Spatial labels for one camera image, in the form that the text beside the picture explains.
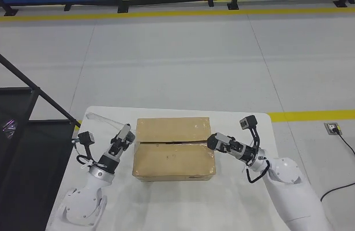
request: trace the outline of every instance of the yellow floor line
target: yellow floor line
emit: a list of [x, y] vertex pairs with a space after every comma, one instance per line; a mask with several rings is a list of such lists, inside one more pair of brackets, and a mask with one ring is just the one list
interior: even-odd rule
[[167, 11], [167, 12], [134, 12], [111, 14], [63, 14], [63, 15], [37, 15], [37, 16], [0, 16], [2, 21], [43, 21], [43, 20], [95, 20], [110, 18], [138, 18], [138, 17], [171, 17], [171, 16], [224, 16], [236, 14], [331, 14], [355, 13], [355, 8], [314, 8], [314, 9], [243, 9], [243, 10], [194, 10], [194, 11]]
[[355, 120], [354, 110], [270, 112], [272, 122], [304, 122], [317, 120]]

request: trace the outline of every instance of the floor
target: floor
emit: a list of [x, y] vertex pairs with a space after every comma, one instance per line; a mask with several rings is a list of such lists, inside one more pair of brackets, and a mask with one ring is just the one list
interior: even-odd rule
[[[79, 120], [92, 105], [355, 109], [355, 14], [0, 23], [0, 53]], [[24, 84], [0, 66], [0, 87], [14, 86]], [[40, 100], [32, 118], [63, 117]], [[298, 162], [320, 197], [355, 181], [353, 154], [324, 122], [273, 123], [279, 155]], [[355, 120], [336, 122], [355, 150]], [[323, 205], [335, 230], [355, 231], [355, 186]]]

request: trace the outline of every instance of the electrical outlet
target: electrical outlet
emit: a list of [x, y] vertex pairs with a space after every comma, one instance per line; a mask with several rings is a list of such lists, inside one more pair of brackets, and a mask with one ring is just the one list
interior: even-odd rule
[[340, 126], [338, 125], [337, 122], [324, 123], [324, 125], [325, 125], [325, 128], [326, 128], [326, 130], [327, 130], [327, 133], [328, 133], [329, 135], [337, 135], [336, 132], [333, 132], [333, 131], [332, 131], [332, 129], [334, 129], [334, 128], [339, 129], [339, 133], [340, 133], [340, 135], [342, 135], [342, 132], [341, 132], [341, 130], [340, 130]]

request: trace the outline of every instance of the table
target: table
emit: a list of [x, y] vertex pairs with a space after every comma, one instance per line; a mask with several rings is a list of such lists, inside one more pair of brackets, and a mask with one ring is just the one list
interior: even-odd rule
[[[165, 109], [136, 109], [91, 106], [87, 112], [131, 124], [136, 128], [138, 118], [209, 117], [212, 133], [234, 136], [250, 144], [252, 136], [243, 131], [239, 120], [254, 114], [258, 121], [261, 148], [277, 157], [271, 119], [264, 113], [222, 111], [190, 111]], [[84, 117], [79, 132], [94, 134], [90, 146], [98, 160], [118, 133], [112, 126]], [[73, 151], [58, 191], [52, 215], [55, 214], [69, 188], [85, 184], [87, 168], [80, 169]], [[215, 153], [216, 175], [209, 181], [141, 182], [132, 176], [133, 146], [122, 154], [113, 184], [103, 189], [108, 204], [97, 230], [289, 230], [280, 219], [262, 180], [250, 184], [244, 163], [228, 154]]]

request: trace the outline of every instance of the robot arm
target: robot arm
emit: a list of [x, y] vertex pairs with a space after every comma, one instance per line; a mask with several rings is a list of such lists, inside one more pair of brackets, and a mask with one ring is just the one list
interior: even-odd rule
[[[278, 214], [291, 231], [332, 231], [321, 201], [295, 161], [270, 158], [265, 150], [259, 148], [257, 121], [253, 115], [244, 118], [240, 124], [242, 129], [251, 130], [255, 141], [253, 147], [236, 141], [234, 137], [216, 133], [208, 138], [208, 148], [228, 153], [244, 162], [250, 183], [262, 178]], [[248, 169], [261, 174], [251, 180]]]
[[67, 192], [62, 204], [56, 212], [50, 230], [96, 230], [107, 204], [107, 196], [102, 194], [102, 188], [112, 184], [114, 171], [117, 168], [122, 153], [133, 143], [135, 136], [130, 131], [129, 124], [111, 140], [106, 152], [98, 162], [92, 159], [89, 145], [94, 144], [91, 133], [79, 134], [79, 142], [85, 146], [87, 156], [79, 155], [77, 160], [89, 165], [87, 183], [83, 188], [71, 189]]

